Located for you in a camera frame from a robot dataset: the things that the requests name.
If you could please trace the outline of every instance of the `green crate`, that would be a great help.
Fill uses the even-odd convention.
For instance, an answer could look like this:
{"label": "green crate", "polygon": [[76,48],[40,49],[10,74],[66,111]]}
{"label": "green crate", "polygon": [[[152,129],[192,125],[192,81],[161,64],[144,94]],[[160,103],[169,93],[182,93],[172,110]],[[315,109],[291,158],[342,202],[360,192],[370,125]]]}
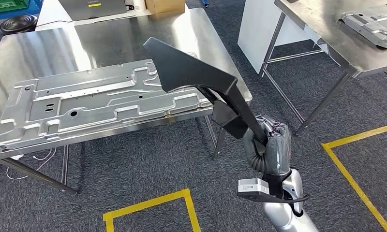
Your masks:
{"label": "green crate", "polygon": [[29,0],[0,0],[0,12],[28,7]]}

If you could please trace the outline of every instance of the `gray carpet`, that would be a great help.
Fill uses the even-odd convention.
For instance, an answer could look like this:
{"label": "gray carpet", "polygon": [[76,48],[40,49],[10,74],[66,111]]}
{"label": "gray carpet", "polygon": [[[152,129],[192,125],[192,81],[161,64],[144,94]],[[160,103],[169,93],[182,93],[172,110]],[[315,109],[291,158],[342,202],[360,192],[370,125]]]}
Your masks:
{"label": "gray carpet", "polygon": [[[187,4],[202,7],[200,0]],[[243,6],[244,0],[211,0],[206,11],[253,95],[252,110],[294,130],[299,126],[296,117],[267,79],[258,80],[237,46]],[[281,46],[274,56],[312,46],[309,41]],[[274,63],[268,69],[304,116],[342,74],[324,54]],[[384,125],[387,77],[377,74],[348,82],[306,132],[293,138],[292,165],[299,168],[305,192],[312,196],[305,209],[320,231],[384,231],[321,146]],[[58,148],[42,172],[60,178],[62,151]],[[212,152],[203,118],[74,144],[68,183],[79,189],[75,196],[30,178],[9,180],[0,165],[0,232],[103,232],[103,213],[185,188],[191,191],[204,232],[274,231],[260,204],[236,196],[238,179],[261,176],[249,168],[241,140],[227,136],[218,160],[211,158]],[[387,134],[334,152],[387,220]],[[38,167],[40,161],[32,155],[22,162]],[[114,227],[115,232],[192,230],[182,199],[116,218]]]}

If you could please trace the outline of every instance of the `laptop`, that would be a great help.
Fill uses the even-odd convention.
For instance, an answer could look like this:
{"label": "laptop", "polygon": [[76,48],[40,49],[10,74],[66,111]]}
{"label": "laptop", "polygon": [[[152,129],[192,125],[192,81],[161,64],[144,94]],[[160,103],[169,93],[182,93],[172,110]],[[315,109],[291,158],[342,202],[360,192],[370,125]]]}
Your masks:
{"label": "laptop", "polygon": [[125,0],[59,0],[73,21],[127,12]]}

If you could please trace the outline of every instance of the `white cable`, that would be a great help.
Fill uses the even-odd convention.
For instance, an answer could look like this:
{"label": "white cable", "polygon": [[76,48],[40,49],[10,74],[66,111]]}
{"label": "white cable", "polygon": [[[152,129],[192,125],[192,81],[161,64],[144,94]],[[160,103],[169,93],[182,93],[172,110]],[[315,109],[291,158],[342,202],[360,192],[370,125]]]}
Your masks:
{"label": "white cable", "polygon": [[[37,158],[37,157],[35,157],[35,156],[33,156],[33,158],[35,158],[36,160],[44,160],[45,158],[47,158],[50,154],[51,154],[51,151],[52,151],[52,149],[50,149],[50,153],[46,156],[46,157],[44,157],[44,158],[42,158],[42,159],[39,159],[39,158]],[[56,153],[56,151],[57,151],[57,148],[55,147],[55,150],[54,150],[54,153],[44,162],[44,163],[42,163],[41,165],[40,165],[40,167],[38,167],[37,169],[36,169],[36,171],[38,171],[38,170],[40,170],[43,166],[44,166],[44,164],[46,164],[51,158],[53,158],[53,156],[55,155],[55,153]],[[8,170],[9,170],[10,168],[7,168],[7,171],[5,172],[5,174],[7,175],[7,177],[9,178],[9,179],[11,179],[11,180],[21,180],[21,179],[24,179],[24,178],[27,178],[28,176],[23,176],[23,177],[19,177],[19,178],[12,178],[12,177],[10,177],[10,175],[8,175]]]}
{"label": "white cable", "polygon": [[50,152],[48,153],[48,155],[46,155],[44,158],[42,158],[42,159],[39,159],[39,158],[37,158],[36,156],[33,156],[33,158],[34,159],[36,159],[36,160],[45,160],[50,154],[51,154],[51,152],[52,152],[52,149],[50,149]]}

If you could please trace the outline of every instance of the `table top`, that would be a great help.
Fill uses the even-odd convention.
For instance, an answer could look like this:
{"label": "table top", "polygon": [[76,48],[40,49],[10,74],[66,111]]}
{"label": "table top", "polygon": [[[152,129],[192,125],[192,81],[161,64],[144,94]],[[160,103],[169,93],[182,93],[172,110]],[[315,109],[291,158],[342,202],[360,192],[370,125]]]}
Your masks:
{"label": "table top", "polygon": [[60,1],[44,0],[40,15],[38,16],[38,22],[37,22],[38,26],[35,30],[36,31],[48,30],[48,29],[54,29],[54,28],[62,28],[65,26],[76,26],[76,25],[83,25],[83,24],[101,22],[106,20],[113,20],[118,18],[128,18],[128,17],[136,17],[136,16],[143,16],[143,15],[150,15],[150,14],[151,12],[148,9],[144,11],[131,10],[123,14],[115,14],[115,15],[94,18],[94,19],[72,21],[71,17],[65,11]]}
{"label": "table top", "polygon": [[[195,53],[201,61],[236,76],[237,86],[245,100],[252,99],[208,16],[198,8],[182,14],[147,15],[3,37],[0,42],[0,117],[9,91],[16,82],[148,59],[143,43],[151,36],[183,52]],[[203,116],[211,111],[212,107],[209,107],[115,130],[0,151],[0,159]]]}
{"label": "table top", "polygon": [[387,49],[379,49],[339,19],[344,12],[387,4],[387,0],[275,0],[301,28],[308,25],[329,46],[330,56],[350,70],[370,75],[387,70]]}

